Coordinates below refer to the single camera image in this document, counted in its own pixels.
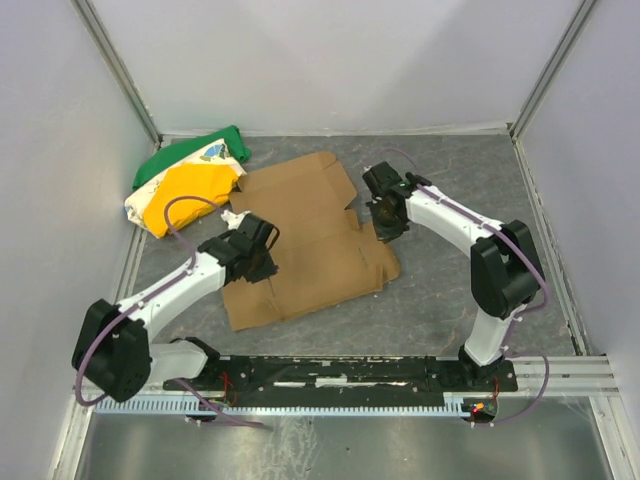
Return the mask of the brown cardboard box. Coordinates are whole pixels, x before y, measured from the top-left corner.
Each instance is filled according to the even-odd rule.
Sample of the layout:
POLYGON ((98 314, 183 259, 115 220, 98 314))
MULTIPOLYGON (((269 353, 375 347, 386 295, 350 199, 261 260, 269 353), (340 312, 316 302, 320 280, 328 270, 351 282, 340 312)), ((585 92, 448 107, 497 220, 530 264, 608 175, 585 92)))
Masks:
POLYGON ((276 275, 232 282, 223 300, 233 330, 288 321, 377 292, 400 263, 372 223, 351 208, 357 191, 336 155, 317 152, 248 173, 230 197, 280 231, 271 256, 276 275))

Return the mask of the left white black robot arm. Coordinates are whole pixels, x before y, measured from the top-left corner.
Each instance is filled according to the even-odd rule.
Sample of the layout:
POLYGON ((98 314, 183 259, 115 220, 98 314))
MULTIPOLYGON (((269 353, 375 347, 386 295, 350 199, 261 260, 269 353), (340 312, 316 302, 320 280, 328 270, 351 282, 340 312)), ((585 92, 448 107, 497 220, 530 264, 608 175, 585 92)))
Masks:
POLYGON ((220 354, 196 337, 156 343, 157 335, 204 296, 244 280, 275 275, 271 249, 279 229, 252 213, 240 224, 189 249, 189 259, 146 289, 117 303, 90 305, 71 357, 76 380, 89 380, 117 402, 148 384, 195 379, 220 354))

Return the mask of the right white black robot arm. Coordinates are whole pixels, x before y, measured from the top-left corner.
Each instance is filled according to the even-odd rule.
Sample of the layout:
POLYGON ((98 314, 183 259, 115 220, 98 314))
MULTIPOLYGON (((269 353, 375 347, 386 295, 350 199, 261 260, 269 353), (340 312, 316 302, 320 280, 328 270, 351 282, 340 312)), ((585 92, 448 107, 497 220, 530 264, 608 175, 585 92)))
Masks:
POLYGON ((457 247, 470 260, 470 289, 477 314, 458 359, 444 361, 436 378, 444 386, 477 388, 491 382, 505 359, 505 340, 513 322, 533 310, 538 291, 548 300, 529 227, 503 223, 451 199, 427 179, 401 176, 387 162, 363 174, 372 195, 366 203, 377 239, 388 243, 413 224, 423 226, 457 247))

